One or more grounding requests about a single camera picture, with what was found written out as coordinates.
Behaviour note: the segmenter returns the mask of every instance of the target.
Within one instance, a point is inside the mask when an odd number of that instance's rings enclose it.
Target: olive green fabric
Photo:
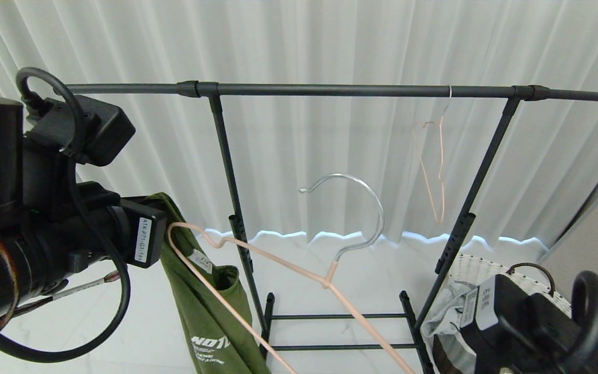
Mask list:
[[[168,225],[171,222],[185,222],[167,194],[151,195],[149,199],[164,202]],[[237,267],[213,265],[187,228],[175,228],[172,239],[187,258],[193,255],[195,267],[250,324],[251,309],[246,292],[239,282]],[[251,334],[176,256],[167,237],[163,244],[161,263],[172,287],[188,350],[198,374],[269,373]]]

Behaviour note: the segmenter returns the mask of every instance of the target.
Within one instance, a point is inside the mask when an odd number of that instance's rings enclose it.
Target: clothes rack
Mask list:
[[[446,279],[465,237],[472,227],[475,215],[470,211],[474,199],[486,178],[486,173],[500,146],[502,138],[511,123],[512,117],[521,101],[537,101],[546,99],[598,101],[598,92],[579,90],[555,90],[539,85],[487,87],[487,86],[408,86],[408,85],[257,85],[257,84],[229,84],[217,82],[184,81],[174,84],[95,84],[69,85],[75,94],[169,94],[182,95],[191,98],[207,97],[213,113],[221,147],[221,156],[225,166],[225,175],[230,189],[230,198],[234,215],[228,217],[235,239],[247,242],[246,229],[241,212],[237,181],[230,156],[223,105],[221,96],[330,96],[330,97],[468,97],[506,99],[495,133],[488,145],[486,154],[481,161],[477,175],[475,175],[470,191],[465,198],[458,218],[451,230],[449,239],[444,246],[442,255],[437,261],[435,273],[437,279],[432,285],[427,300],[423,304],[418,317],[410,303],[406,291],[401,291],[399,299],[403,313],[373,313],[364,314],[366,318],[405,318],[410,330],[413,343],[392,344],[397,349],[415,349],[422,363],[424,374],[434,374],[426,345],[419,328],[422,326],[427,313],[432,306],[442,283]],[[312,315],[275,315],[273,313],[275,296],[269,293],[262,308],[255,279],[251,256],[246,248],[239,247],[244,274],[249,282],[251,297],[260,321],[261,336],[268,341],[273,321],[293,319],[350,319],[347,314],[312,314]],[[379,345],[282,345],[273,346],[277,351],[330,351],[330,350],[374,350]],[[266,357],[266,350],[261,348]]]

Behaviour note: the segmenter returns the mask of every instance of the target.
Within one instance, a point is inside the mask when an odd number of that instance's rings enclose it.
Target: curtain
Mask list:
[[[0,95],[37,66],[65,83],[525,85],[598,90],[598,2],[0,2]],[[52,92],[39,82],[32,88]],[[137,128],[109,166],[84,166],[121,195],[168,192],[187,219],[230,230],[232,207],[206,99],[97,95]],[[449,232],[503,99],[224,97],[249,236],[372,232],[380,195],[388,239]],[[438,215],[444,113],[445,215]],[[550,246],[598,184],[598,102],[522,102],[472,211],[471,233]]]

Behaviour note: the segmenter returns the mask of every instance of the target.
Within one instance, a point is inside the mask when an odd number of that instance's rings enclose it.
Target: white floor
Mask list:
[[[404,289],[418,312],[434,280],[434,265],[446,238],[424,239],[408,234],[399,244],[380,239],[372,248],[344,255],[334,282],[362,313],[402,312],[398,295]],[[252,243],[322,274],[338,249],[359,241],[359,235],[339,237],[325,234],[306,243],[303,234],[280,237],[273,233],[260,233]],[[214,263],[240,264],[234,246],[210,249],[202,239],[201,244]],[[501,239],[494,249],[489,249],[482,240],[475,238],[468,244],[465,253],[512,265],[538,260],[545,253],[545,248],[535,240],[519,243]],[[252,257],[262,303],[264,305],[268,292],[274,292],[275,313],[344,313],[344,308],[319,284],[255,253]],[[77,285],[97,279],[111,270],[111,263],[98,263],[71,277],[71,283]],[[0,373],[195,372],[161,265],[154,265],[148,270],[131,268],[130,273],[133,291],[128,314],[102,346],[86,356],[62,364],[27,363],[0,353]],[[535,276],[535,273],[529,269],[527,275]],[[119,283],[94,287],[14,319],[4,332],[33,348],[66,350],[96,336],[110,321],[118,300]],[[411,342],[406,322],[402,319],[378,319],[373,320],[373,324],[391,343]],[[352,320],[276,321],[270,340],[277,345],[374,343]],[[422,371],[414,350],[399,352],[415,371]],[[282,352],[282,355],[294,369],[304,374],[400,371],[382,350]],[[285,372],[271,356],[269,365],[272,372]]]

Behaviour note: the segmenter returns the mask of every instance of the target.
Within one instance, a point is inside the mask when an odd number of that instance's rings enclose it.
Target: hanging hanger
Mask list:
[[[329,266],[329,270],[327,270],[327,275],[325,275],[324,277],[324,279],[327,282],[331,282],[334,278],[334,274],[338,266],[338,261],[340,260],[343,253],[370,246],[371,244],[375,243],[378,237],[380,237],[380,235],[382,234],[382,229],[384,229],[384,210],[382,209],[382,202],[380,202],[380,199],[377,197],[377,194],[375,194],[375,191],[373,191],[373,189],[371,189],[371,187],[368,184],[366,184],[366,182],[363,182],[363,180],[357,177],[352,177],[351,175],[347,175],[346,173],[331,173],[330,175],[325,175],[324,177],[322,177],[322,179],[315,182],[308,189],[301,187],[301,189],[299,189],[299,193],[309,194],[313,192],[315,189],[317,189],[317,187],[321,185],[323,182],[332,178],[344,178],[347,180],[357,182],[360,185],[363,185],[363,187],[368,191],[368,193],[373,197],[373,199],[375,199],[375,203],[377,204],[377,223],[375,223],[375,234],[373,234],[373,236],[370,239],[366,240],[363,243],[351,244],[349,246],[342,247],[342,249],[340,249],[340,251],[336,253],[336,255],[334,256],[334,261],[332,261],[332,264]]]
[[[202,274],[200,274],[200,272],[195,268],[195,266],[192,265],[191,261],[188,260],[186,258],[186,256],[184,256],[183,253],[181,253],[181,251],[175,246],[174,242],[172,241],[172,236],[171,236],[172,229],[175,227],[189,228],[189,229],[192,229],[192,230],[202,233],[202,236],[207,240],[209,245],[211,245],[213,248],[221,248],[225,245],[225,242],[231,242],[231,243],[237,244],[237,246],[242,246],[243,248],[246,248],[255,253],[258,253],[261,256],[264,256],[266,258],[269,258],[270,260],[278,262],[281,265],[285,266],[286,268],[289,268],[290,270],[293,270],[294,272],[297,272],[305,277],[308,277],[309,279],[313,279],[314,281],[319,282],[323,286],[326,286],[326,288],[328,288],[332,291],[334,296],[341,302],[341,304],[343,304],[343,306],[354,317],[354,319],[356,319],[357,322],[359,322],[359,324],[361,324],[361,326],[366,331],[368,331],[369,334],[371,334],[373,339],[375,339],[375,341],[377,341],[377,343],[379,343],[380,346],[382,346],[382,348],[391,356],[391,358],[396,362],[396,364],[398,364],[399,367],[401,367],[401,369],[403,369],[403,372],[405,372],[406,374],[415,374],[415,372],[409,367],[409,365],[403,360],[403,358],[401,358],[401,356],[396,352],[396,350],[394,350],[394,348],[389,344],[389,342],[387,342],[386,339],[379,332],[377,332],[377,330],[370,324],[370,322],[368,322],[365,319],[365,317],[363,317],[363,315],[361,315],[361,313],[359,313],[359,311],[351,303],[349,303],[349,301],[347,301],[345,296],[343,296],[343,294],[334,286],[334,284],[332,284],[330,281],[325,279],[325,277],[321,277],[320,275],[314,274],[313,272],[309,272],[308,270],[306,270],[300,266],[294,265],[294,263],[283,260],[282,258],[279,258],[277,256],[274,256],[273,254],[268,253],[267,251],[263,251],[257,247],[251,246],[251,244],[234,239],[233,237],[223,237],[220,242],[214,243],[214,241],[209,237],[207,232],[204,231],[203,229],[201,229],[200,227],[197,227],[196,225],[192,225],[190,223],[183,223],[183,222],[171,223],[168,226],[168,234],[167,234],[168,239],[169,239],[169,244],[170,244],[171,248],[175,251],[176,255],[180,258],[180,260],[183,261],[183,263],[191,270],[191,272],[193,274],[195,274],[195,276],[200,280],[200,282],[202,282],[202,284],[204,284],[207,287],[207,289],[209,289],[209,291],[220,301],[220,303],[222,303],[227,308],[227,310],[230,312],[230,314],[232,314],[237,319],[237,321],[240,324],[242,324],[242,326],[244,326],[244,328],[249,333],[251,333],[257,339],[257,341],[259,341],[259,343],[262,344],[262,346],[264,346],[264,348],[266,348],[266,350],[269,353],[271,353],[277,360],[279,360],[281,362],[281,364],[283,366],[285,366],[285,368],[287,370],[289,370],[289,372],[291,372],[292,374],[296,374],[296,371],[294,371],[294,369],[292,369],[290,364],[285,362],[285,360],[282,357],[280,357],[278,352],[276,352],[272,348],[272,346],[269,345],[269,343],[266,340],[264,340],[260,336],[260,334],[258,334],[251,327],[251,325],[248,322],[246,322],[246,320],[243,317],[241,317],[241,315],[239,315],[239,313],[237,313],[235,308],[233,308],[232,305],[230,305],[230,303],[228,303],[223,298],[223,296],[221,296],[221,294],[218,291],[216,291],[216,289],[213,286],[211,286],[211,284],[209,284],[209,282],[202,276]]]
[[[426,181],[426,189],[428,190],[428,197],[430,199],[430,208],[432,208],[432,215],[435,218],[435,222],[437,223],[442,223],[442,221],[444,221],[444,182],[442,181],[442,166],[444,166],[444,142],[442,141],[442,121],[444,121],[444,115],[446,114],[446,109],[449,108],[449,104],[451,104],[451,97],[452,97],[452,92],[451,92],[451,85],[449,85],[449,101],[446,103],[446,106],[444,107],[444,111],[442,111],[442,116],[440,116],[440,121],[438,124],[434,123],[433,121],[428,121],[428,122],[424,122],[423,124],[421,122],[415,124],[415,126],[413,126],[412,128],[412,138],[414,140],[415,146],[417,146],[417,135],[415,134],[415,128],[417,128],[418,125],[422,124],[422,128],[426,128],[426,125],[437,125],[437,128],[440,131],[440,170],[437,172],[437,179],[440,181],[440,188],[442,189],[442,213],[440,215],[439,218],[437,218],[437,210],[435,209],[435,203],[433,202],[432,199],[432,192],[430,191],[430,184],[428,182],[428,175],[426,174],[426,168],[423,166],[423,157],[422,154],[419,151],[419,165],[422,167],[422,172],[424,174],[424,180]]]

